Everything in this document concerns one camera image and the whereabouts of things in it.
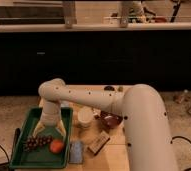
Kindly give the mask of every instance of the floor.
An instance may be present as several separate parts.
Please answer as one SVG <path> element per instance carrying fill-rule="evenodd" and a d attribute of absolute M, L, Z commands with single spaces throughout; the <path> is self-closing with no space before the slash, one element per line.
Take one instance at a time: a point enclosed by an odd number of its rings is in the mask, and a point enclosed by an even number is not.
<path fill-rule="evenodd" d="M 191 22 L 191 0 L 183 0 L 175 22 Z M 163 16 L 168 21 L 173 14 L 173 3 L 171 0 L 144 1 L 149 9 L 154 11 L 157 16 Z M 112 13 L 120 11 L 119 1 L 77 1 L 76 16 L 80 24 L 104 23 Z"/>

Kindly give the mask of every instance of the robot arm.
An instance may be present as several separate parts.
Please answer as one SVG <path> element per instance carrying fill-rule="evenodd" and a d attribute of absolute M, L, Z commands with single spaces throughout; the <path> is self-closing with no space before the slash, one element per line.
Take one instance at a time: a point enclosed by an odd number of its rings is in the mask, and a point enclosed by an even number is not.
<path fill-rule="evenodd" d="M 46 123 L 43 115 L 50 115 L 51 123 L 57 124 L 54 116 L 60 111 L 61 100 L 123 116 L 130 170 L 178 171 L 165 106 L 152 87 L 134 85 L 125 93 L 75 90 L 55 79 L 43 83 L 39 94 L 44 99 L 42 123 Z"/>

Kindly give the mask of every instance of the cabinet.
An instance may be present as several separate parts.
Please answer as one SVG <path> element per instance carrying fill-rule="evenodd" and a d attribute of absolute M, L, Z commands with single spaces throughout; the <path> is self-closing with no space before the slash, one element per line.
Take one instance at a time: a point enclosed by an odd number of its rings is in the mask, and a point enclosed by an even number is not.
<path fill-rule="evenodd" d="M 0 94 L 43 81 L 191 89 L 191 30 L 0 33 Z"/>

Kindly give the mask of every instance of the white cup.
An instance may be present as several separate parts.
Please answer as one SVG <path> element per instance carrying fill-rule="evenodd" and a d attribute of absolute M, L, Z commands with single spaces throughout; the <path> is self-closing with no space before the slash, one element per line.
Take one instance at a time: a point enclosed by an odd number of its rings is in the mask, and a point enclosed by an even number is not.
<path fill-rule="evenodd" d="M 93 120 L 93 111 L 89 107 L 82 107 L 78 112 L 78 122 L 83 128 L 88 128 Z"/>

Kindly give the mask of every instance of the kitchen counter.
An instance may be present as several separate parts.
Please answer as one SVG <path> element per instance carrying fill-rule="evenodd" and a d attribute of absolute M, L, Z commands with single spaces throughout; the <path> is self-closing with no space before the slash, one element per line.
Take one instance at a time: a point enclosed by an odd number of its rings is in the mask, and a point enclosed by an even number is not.
<path fill-rule="evenodd" d="M 88 86 L 88 88 L 102 89 L 102 86 Z M 191 116 L 186 113 L 186 110 L 191 106 L 191 92 L 188 93 L 189 100 L 182 104 L 173 101 L 173 96 L 178 93 L 160 92 L 168 112 L 172 136 L 181 135 L 191 139 Z M 38 106 L 39 102 L 38 96 L 0 97 L 0 144 L 7 150 L 8 154 L 11 153 L 15 129 L 22 127 L 28 110 Z M 94 120 L 89 130 L 81 130 L 77 126 L 77 111 L 82 106 L 77 104 L 71 104 L 71 106 L 74 109 L 71 140 L 81 139 L 87 145 L 95 138 L 96 134 L 99 134 L 102 128 L 98 121 Z M 83 165 L 68 164 L 65 170 L 92 171 L 92 168 L 105 171 L 129 170 L 123 124 L 119 125 L 117 129 L 110 130 L 109 134 L 111 140 L 97 156 L 94 157 L 85 153 Z M 176 139 L 173 146 L 180 170 L 191 167 L 191 145 L 186 141 Z M 0 162 L 4 161 L 6 161 L 5 156 L 0 150 Z"/>

